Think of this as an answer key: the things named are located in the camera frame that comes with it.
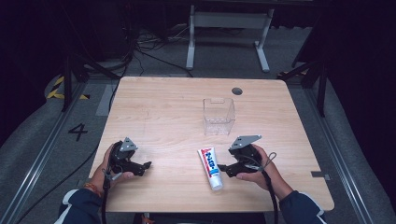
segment table surface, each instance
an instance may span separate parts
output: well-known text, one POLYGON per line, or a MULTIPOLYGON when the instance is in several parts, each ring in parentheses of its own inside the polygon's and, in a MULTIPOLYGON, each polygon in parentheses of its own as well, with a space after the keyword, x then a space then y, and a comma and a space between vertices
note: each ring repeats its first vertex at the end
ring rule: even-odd
POLYGON ((255 144, 276 152, 279 172, 310 194, 324 210, 334 207, 303 124, 281 80, 189 77, 123 77, 90 176, 107 148, 126 136, 139 147, 132 161, 152 161, 143 176, 110 190, 109 212, 272 211, 270 194, 256 184, 221 174, 223 189, 211 190, 197 150, 214 147, 219 164, 236 160, 228 148, 240 135, 261 134, 255 144), (243 93, 234 95, 232 88, 243 93), (205 135, 203 100, 233 98, 229 135, 205 135))

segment hand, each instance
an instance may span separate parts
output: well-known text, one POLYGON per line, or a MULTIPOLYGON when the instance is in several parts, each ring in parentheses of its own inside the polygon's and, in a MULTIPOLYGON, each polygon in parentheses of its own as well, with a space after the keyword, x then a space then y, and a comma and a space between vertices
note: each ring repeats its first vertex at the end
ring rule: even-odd
MULTIPOLYGON (((262 156, 262 166, 269 160, 267 153, 265 153, 264 149, 253 145, 259 154, 262 156)), ((282 178, 279 171, 276 169, 275 164, 271 161, 266 167, 265 172, 270 176, 271 183, 274 188, 274 192, 276 197, 279 200, 284 199, 290 193, 293 192, 293 189, 286 183, 286 181, 282 178)), ((267 183, 265 182, 265 178, 261 172, 256 173, 239 173, 236 175, 237 179, 246 180, 250 182, 256 183, 260 188, 268 190, 267 183)))
MULTIPOLYGON (((90 183, 95 185, 97 190, 103 194, 104 190, 103 190, 103 183, 105 180, 105 174, 103 173, 103 170, 105 170, 107 168, 107 164, 108 164, 108 158, 110 156, 111 153, 111 149, 114 147, 114 144, 112 144, 106 151, 105 156, 103 157, 103 161, 102 163, 96 168, 95 172, 93 173, 93 176, 91 178, 90 183)), ((129 180, 134 178, 134 173, 132 172, 124 172, 122 173, 122 175, 120 175, 116 180, 111 181, 110 183, 110 187, 114 187, 116 186, 118 183, 123 182, 125 180, 129 180)))

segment sleeve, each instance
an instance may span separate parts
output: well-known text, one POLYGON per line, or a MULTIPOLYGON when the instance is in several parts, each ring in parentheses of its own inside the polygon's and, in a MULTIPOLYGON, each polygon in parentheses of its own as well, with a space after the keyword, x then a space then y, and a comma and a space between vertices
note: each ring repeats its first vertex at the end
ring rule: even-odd
POLYGON ((323 224, 324 211, 311 197, 297 190, 279 202, 283 218, 288 224, 323 224))
POLYGON ((101 223, 99 207, 102 199, 88 189, 73 189, 64 195, 55 224, 101 223))

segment toothpaste tube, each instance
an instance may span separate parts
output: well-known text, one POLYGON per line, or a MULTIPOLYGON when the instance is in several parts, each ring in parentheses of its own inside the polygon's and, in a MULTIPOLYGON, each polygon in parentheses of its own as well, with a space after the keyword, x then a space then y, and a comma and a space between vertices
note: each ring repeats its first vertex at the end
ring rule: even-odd
POLYGON ((202 164, 204 165, 210 187, 212 187, 213 190, 222 189, 219 167, 218 163, 216 162, 215 149, 213 147, 199 149, 198 154, 201 157, 202 164))

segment black strap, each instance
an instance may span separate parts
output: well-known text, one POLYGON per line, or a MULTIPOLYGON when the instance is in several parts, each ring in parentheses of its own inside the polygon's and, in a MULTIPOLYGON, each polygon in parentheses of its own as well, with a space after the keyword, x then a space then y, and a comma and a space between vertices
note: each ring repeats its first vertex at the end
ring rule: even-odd
POLYGON ((270 191, 271 199, 273 201, 273 206, 274 206, 274 223, 277 224, 277 222, 278 222, 278 209, 277 209, 277 202, 276 202, 274 188, 273 188, 272 183, 271 183, 271 178, 267 174, 267 172, 265 172, 264 170, 262 171, 262 175, 264 176, 265 182, 267 183, 268 191, 270 191))

